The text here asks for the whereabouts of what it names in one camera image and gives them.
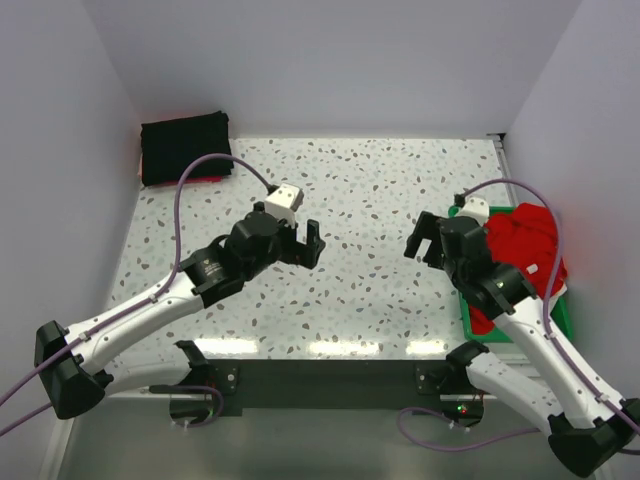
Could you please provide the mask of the red t-shirt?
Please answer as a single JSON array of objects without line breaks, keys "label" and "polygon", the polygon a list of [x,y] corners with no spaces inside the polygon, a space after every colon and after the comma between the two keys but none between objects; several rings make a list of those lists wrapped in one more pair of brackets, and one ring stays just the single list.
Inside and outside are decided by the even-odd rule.
[{"label": "red t-shirt", "polygon": [[[543,270],[550,270],[549,280],[558,240],[555,223],[547,209],[530,203],[523,203],[516,208],[490,207],[490,217],[485,227],[488,229],[487,243],[494,261],[517,267],[525,277],[525,268],[536,263]],[[561,260],[555,280],[563,280],[566,284],[567,278],[568,271]],[[557,302],[550,302],[550,308],[553,306],[551,316],[567,338],[572,339],[571,320],[561,298]],[[494,342],[488,338],[498,333],[494,324],[477,308],[466,308],[470,332],[483,340]]]}]

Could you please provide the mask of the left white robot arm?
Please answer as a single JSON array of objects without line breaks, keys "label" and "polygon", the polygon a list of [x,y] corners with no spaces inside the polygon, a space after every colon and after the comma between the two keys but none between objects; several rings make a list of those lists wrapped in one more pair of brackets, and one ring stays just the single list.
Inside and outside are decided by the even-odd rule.
[{"label": "left white robot arm", "polygon": [[42,325],[34,367],[56,416],[66,420],[97,406],[119,381],[107,372],[108,363],[162,327],[240,293],[276,262],[315,268],[326,246],[320,224],[307,222],[305,242],[298,241],[297,228],[258,202],[229,233],[194,251],[155,287],[92,319]]}]

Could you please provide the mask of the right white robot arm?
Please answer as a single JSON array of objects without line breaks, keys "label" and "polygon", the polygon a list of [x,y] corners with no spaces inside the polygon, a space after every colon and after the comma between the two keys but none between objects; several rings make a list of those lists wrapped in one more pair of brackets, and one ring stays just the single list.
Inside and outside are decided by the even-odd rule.
[{"label": "right white robot arm", "polygon": [[542,378],[537,383],[506,365],[488,347],[468,341],[446,357],[442,384],[459,393],[489,393],[534,424],[555,457],[587,478],[636,437],[639,401],[602,379],[564,334],[543,317],[543,302],[522,272],[493,260],[485,229],[472,217],[422,212],[405,256],[422,241],[424,262],[444,271],[468,304],[503,331]]}]

